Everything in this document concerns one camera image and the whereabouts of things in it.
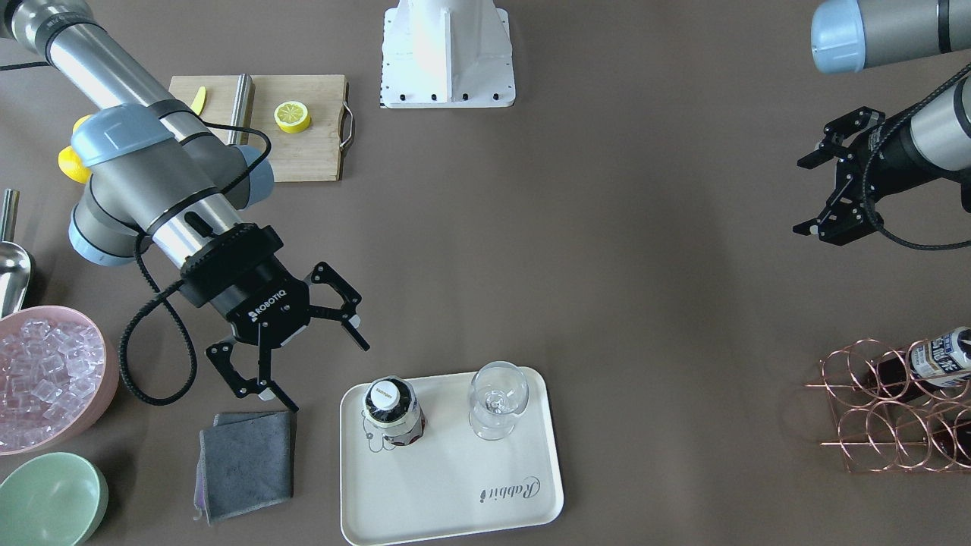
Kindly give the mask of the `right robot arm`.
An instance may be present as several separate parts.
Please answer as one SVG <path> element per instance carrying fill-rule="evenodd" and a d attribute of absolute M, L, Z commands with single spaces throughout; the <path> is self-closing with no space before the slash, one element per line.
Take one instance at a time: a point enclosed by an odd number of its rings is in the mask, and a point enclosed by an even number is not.
<path fill-rule="evenodd" d="M 142 263 L 156 246 L 179 269 L 166 289 L 136 313 L 118 343 L 126 388 L 164 406 L 185 395 L 157 398 L 131 377 L 127 347 L 135 327 L 180 293 L 195 307 L 211 305 L 230 325 L 228 337 L 205 354 L 236 397 L 276 397 L 296 403 L 272 378 L 272 353 L 311 324 L 330 319 L 368 350 L 360 334 L 361 296 L 332 266 L 320 262 L 304 278 L 285 268 L 271 227 L 246 222 L 240 211 L 274 186 L 270 144 L 228 145 L 93 19 L 84 1 L 4 1 L 2 37 L 42 56 L 90 98 L 98 111 L 71 144 L 90 170 L 71 213 L 70 242 L 88 262 Z"/>

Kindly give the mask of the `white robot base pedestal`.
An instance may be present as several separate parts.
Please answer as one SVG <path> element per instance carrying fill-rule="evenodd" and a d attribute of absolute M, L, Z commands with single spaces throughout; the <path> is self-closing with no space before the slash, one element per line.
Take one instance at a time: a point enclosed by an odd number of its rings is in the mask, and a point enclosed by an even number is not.
<path fill-rule="evenodd" d="M 516 102 L 509 14 L 492 1 L 400 1 L 382 32 L 382 108 Z"/>

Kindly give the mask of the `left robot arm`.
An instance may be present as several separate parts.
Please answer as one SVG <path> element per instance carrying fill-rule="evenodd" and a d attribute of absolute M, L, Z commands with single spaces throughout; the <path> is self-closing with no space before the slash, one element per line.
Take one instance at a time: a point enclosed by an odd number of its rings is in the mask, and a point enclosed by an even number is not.
<path fill-rule="evenodd" d="M 908 64 L 969 58 L 967 1 L 823 1 L 810 25 L 815 68 L 823 74 L 883 73 L 902 83 Z M 969 241 L 919 244 L 894 233 L 878 202 L 923 184 L 956 184 L 969 208 L 969 63 L 922 88 L 895 113 L 860 106 L 833 118 L 799 167 L 833 163 L 833 184 L 821 211 L 792 231 L 843 246 L 878 233 L 919 251 L 947 251 Z"/>

